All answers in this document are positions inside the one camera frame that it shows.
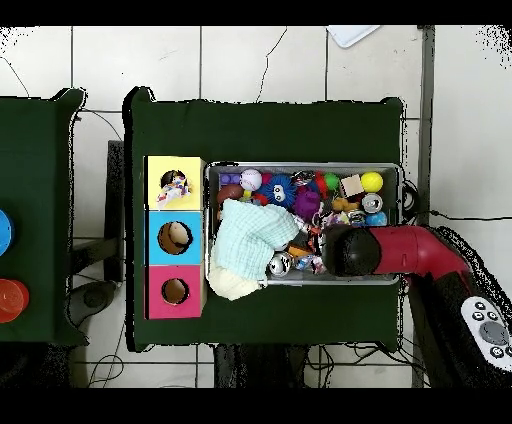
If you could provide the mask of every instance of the yellow ball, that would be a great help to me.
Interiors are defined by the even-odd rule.
[[[378,172],[365,172],[361,177],[361,185],[367,193],[377,193],[384,184]]]

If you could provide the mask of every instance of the light green towel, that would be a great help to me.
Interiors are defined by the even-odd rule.
[[[266,280],[276,248],[293,240],[299,228],[281,206],[256,206],[226,199],[215,241],[215,262],[249,280]]]

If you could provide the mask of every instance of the blue plush toy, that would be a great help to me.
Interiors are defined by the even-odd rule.
[[[292,184],[290,177],[286,175],[274,175],[270,181],[258,190],[269,203],[283,208],[291,208],[295,202],[297,187]]]

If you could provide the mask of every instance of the green table mat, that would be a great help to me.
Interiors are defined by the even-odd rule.
[[[399,163],[401,113],[398,99],[306,105],[155,102],[149,89],[132,90],[123,106],[126,154],[131,156],[132,167],[126,196],[127,205],[133,204],[133,215],[128,208],[127,222],[133,219],[134,242],[133,281],[127,291],[128,312],[134,314],[133,326],[128,316],[129,342],[133,337],[140,348],[151,343],[378,340],[396,349],[398,283],[270,286],[233,302],[209,290],[201,318],[144,319],[143,157],[200,156],[206,162]]]
[[[0,278],[24,283],[27,309],[0,324],[0,341],[84,344],[68,324],[70,123],[81,90],[51,100],[0,97],[0,209],[12,219],[14,242],[0,256]]]

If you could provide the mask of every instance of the purple toy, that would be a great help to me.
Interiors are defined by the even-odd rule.
[[[220,174],[219,186],[222,187],[228,184],[240,184],[240,174]]]
[[[320,208],[320,195],[311,189],[304,190],[297,195],[293,210],[307,222],[311,222],[313,215]]]

